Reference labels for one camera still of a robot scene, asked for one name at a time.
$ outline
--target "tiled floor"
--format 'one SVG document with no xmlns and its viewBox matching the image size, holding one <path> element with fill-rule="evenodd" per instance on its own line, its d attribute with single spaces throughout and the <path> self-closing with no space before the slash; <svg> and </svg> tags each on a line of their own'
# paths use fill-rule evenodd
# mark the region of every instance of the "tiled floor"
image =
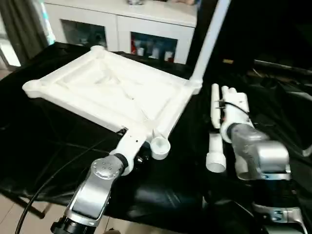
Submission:
<svg viewBox="0 0 312 234">
<path fill-rule="evenodd" d="M 10 74 L 10 71 L 7 70 L 0 70 L 0 80 L 2 80 L 3 78 L 5 78 L 8 74 Z"/>
<path fill-rule="evenodd" d="M 33 206 L 43 211 L 49 204 L 46 202 L 36 202 Z M 31 213 L 27 214 L 21 234 L 50 234 L 50 227 L 53 222 L 62 217 L 65 207 L 59 205 L 49 205 L 45 218 L 39 219 Z M 23 208 L 0 195 L 0 233 L 13 234 Z M 110 228 L 119 230 L 121 234 L 175 234 L 174 232 L 128 222 L 120 219 L 104 216 L 95 234 L 103 234 Z"/>
</svg>

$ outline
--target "white pvc pipe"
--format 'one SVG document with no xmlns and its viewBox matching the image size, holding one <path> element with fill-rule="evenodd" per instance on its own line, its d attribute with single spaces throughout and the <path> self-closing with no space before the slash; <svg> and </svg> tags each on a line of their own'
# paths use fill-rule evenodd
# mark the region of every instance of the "white pvc pipe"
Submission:
<svg viewBox="0 0 312 234">
<path fill-rule="evenodd" d="M 221 91 L 222 91 L 222 99 L 224 99 L 225 95 L 229 92 L 229 87 L 228 86 L 222 86 Z"/>
<path fill-rule="evenodd" d="M 201 89 L 203 77 L 208 62 L 213 52 L 215 42 L 218 38 L 220 29 L 222 27 L 230 3 L 231 0 L 219 0 L 215 7 L 214 15 L 210 22 L 203 46 L 201 47 L 201 51 L 194 72 L 192 74 L 192 77 L 190 78 L 190 82 L 194 84 L 196 87 L 198 87 L 198 92 Z"/>
<path fill-rule="evenodd" d="M 221 118 L 221 111 L 219 109 L 219 100 L 220 100 L 220 93 L 219 93 L 219 85 L 213 84 L 211 86 L 211 105 L 210 105 L 210 117 L 211 122 L 214 128 L 220 129 L 220 118 Z"/>
<path fill-rule="evenodd" d="M 230 92 L 231 94 L 235 94 L 235 93 L 237 93 L 237 91 L 236 91 L 236 89 L 235 89 L 235 88 L 230 88 L 230 89 L 229 89 L 229 92 Z"/>
<path fill-rule="evenodd" d="M 226 158 L 223 154 L 221 134 L 209 134 L 209 153 L 206 156 L 206 168 L 215 173 L 226 170 Z"/>
</svg>

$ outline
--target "white plastic tray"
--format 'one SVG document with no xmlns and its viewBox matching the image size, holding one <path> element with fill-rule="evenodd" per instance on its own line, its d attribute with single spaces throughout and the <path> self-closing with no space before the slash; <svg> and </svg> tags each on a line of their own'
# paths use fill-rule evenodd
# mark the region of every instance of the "white plastic tray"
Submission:
<svg viewBox="0 0 312 234">
<path fill-rule="evenodd" d="M 91 51 L 23 85 L 111 131 L 138 129 L 148 142 L 168 138 L 194 88 L 189 81 L 93 46 Z"/>
</svg>

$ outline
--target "white vertical pole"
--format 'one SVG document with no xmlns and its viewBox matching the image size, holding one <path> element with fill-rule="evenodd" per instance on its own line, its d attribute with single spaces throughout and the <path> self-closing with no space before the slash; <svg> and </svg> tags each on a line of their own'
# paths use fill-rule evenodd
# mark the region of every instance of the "white vertical pole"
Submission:
<svg viewBox="0 0 312 234">
<path fill-rule="evenodd" d="M 215 42 L 218 38 L 230 3 L 231 0 L 219 0 L 215 7 L 214 15 L 210 22 L 204 43 L 201 47 L 194 72 L 190 78 L 191 85 L 196 87 L 194 94 L 198 94 L 201 89 L 203 76 L 205 74 L 209 59 L 213 52 Z"/>
</svg>

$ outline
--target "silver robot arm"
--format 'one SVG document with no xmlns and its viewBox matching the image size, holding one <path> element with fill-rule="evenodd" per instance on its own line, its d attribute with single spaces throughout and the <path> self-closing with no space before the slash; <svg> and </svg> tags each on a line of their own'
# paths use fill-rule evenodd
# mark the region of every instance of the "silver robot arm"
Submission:
<svg viewBox="0 0 312 234">
<path fill-rule="evenodd" d="M 91 164 L 88 176 L 67 206 L 64 216 L 55 222 L 55 234 L 92 234 L 108 204 L 113 183 L 133 169 L 134 158 L 147 135 L 129 129 L 109 156 Z"/>
<path fill-rule="evenodd" d="M 254 128 L 245 93 L 238 93 L 234 88 L 226 86 L 221 90 L 223 97 L 220 100 L 215 94 L 219 92 L 219 86 L 212 86 L 212 123 L 220 129 L 223 140 L 232 144 L 237 177 L 249 181 L 252 186 L 255 217 L 265 225 L 299 224 L 302 232 L 307 234 L 299 202 L 292 188 L 286 147 Z M 222 123 L 220 108 L 224 110 Z M 276 227 L 273 230 L 270 233 L 287 233 L 276 232 Z"/>
</svg>

